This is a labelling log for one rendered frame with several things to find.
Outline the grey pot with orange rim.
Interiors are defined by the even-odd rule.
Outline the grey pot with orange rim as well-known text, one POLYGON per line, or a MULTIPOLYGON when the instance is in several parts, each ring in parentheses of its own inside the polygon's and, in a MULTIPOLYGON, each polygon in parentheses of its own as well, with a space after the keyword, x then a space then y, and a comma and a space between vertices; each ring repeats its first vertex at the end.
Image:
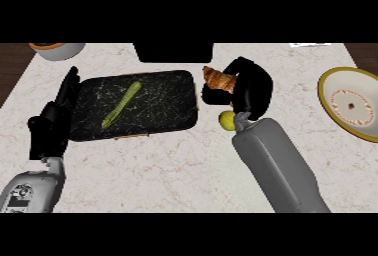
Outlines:
POLYGON ((30 43, 30 49, 48 61, 61 61, 72 58, 82 50, 84 43, 30 43))

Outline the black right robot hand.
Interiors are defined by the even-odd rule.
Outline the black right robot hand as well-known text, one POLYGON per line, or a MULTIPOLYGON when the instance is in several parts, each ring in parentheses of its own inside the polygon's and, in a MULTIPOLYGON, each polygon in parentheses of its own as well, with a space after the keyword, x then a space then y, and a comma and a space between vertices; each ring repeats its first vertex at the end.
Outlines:
POLYGON ((236 75, 233 93, 202 87, 202 100, 209 105, 230 105, 233 112, 249 112, 248 119, 255 121, 268 109, 273 79, 259 65, 245 57, 237 57, 222 71, 236 75))

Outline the yellow-green lime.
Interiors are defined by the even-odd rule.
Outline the yellow-green lime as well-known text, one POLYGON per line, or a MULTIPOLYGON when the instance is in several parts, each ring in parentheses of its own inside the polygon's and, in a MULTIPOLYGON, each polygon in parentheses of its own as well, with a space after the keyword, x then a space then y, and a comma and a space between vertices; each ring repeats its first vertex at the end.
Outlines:
POLYGON ((233 111, 222 111, 218 115, 218 123, 219 123, 221 128, 225 131, 233 131, 234 130, 233 118, 234 118, 234 112, 233 111))

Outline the black appliance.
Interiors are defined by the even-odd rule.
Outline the black appliance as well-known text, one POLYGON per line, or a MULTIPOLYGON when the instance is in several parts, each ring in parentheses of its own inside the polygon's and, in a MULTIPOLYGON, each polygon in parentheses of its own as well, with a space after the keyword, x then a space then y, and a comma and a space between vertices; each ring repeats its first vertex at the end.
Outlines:
POLYGON ((212 43, 134 43, 138 60, 144 63, 209 63, 212 43))

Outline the green asparagus stalk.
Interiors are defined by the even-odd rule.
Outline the green asparagus stalk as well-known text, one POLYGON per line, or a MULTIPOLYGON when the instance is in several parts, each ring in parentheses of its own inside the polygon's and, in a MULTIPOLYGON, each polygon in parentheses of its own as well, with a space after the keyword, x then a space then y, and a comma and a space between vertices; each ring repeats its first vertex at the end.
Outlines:
POLYGON ((110 127, 110 125, 115 123, 116 118, 121 114, 121 111, 125 108, 126 104, 129 103, 129 101, 131 101, 132 97, 135 96, 137 92, 140 91, 140 89, 141 89, 141 82, 134 81, 124 93, 121 101, 118 102, 113 110, 104 116, 104 119, 101 121, 103 129, 107 129, 110 127))

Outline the white bowl with yellow rim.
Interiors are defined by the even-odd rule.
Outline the white bowl with yellow rim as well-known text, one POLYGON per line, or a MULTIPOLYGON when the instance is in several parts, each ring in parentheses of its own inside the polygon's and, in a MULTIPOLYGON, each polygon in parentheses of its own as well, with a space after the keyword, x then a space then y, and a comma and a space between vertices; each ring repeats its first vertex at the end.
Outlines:
POLYGON ((317 80, 317 98, 336 125, 378 143, 378 76, 358 68, 330 68, 317 80))

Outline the white flat object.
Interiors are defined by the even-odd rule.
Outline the white flat object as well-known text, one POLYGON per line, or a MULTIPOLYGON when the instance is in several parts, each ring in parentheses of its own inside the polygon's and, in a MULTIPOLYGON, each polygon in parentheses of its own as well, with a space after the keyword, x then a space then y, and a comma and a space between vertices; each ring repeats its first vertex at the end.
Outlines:
POLYGON ((290 48, 330 46, 330 43, 289 43, 290 48))

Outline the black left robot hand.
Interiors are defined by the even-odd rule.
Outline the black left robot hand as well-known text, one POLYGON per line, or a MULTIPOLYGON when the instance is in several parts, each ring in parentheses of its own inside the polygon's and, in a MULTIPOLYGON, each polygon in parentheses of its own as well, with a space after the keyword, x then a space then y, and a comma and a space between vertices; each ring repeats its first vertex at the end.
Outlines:
POLYGON ((72 66, 63 78, 56 99, 45 104, 39 115, 28 119, 30 160, 63 156, 69 139, 70 114, 79 90, 78 68, 72 66))

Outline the brown croissant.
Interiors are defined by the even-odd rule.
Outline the brown croissant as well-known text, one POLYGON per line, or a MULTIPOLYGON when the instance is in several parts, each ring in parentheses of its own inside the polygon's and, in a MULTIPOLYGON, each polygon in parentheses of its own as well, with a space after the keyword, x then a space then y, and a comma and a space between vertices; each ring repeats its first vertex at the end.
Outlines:
POLYGON ((219 72, 208 66, 202 68, 202 72, 208 88, 219 89, 228 93, 233 93, 237 76, 224 74, 222 72, 219 72))

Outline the dark marbled placemat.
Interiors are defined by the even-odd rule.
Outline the dark marbled placemat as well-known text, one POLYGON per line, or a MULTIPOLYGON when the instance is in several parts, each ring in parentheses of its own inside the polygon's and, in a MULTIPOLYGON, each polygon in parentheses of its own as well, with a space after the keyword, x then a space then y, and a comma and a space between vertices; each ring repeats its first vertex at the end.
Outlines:
POLYGON ((69 139, 75 142, 190 129, 197 120, 193 77, 186 70, 90 78, 70 116, 69 139), (141 88, 126 103, 115 123, 101 128, 132 82, 141 88))

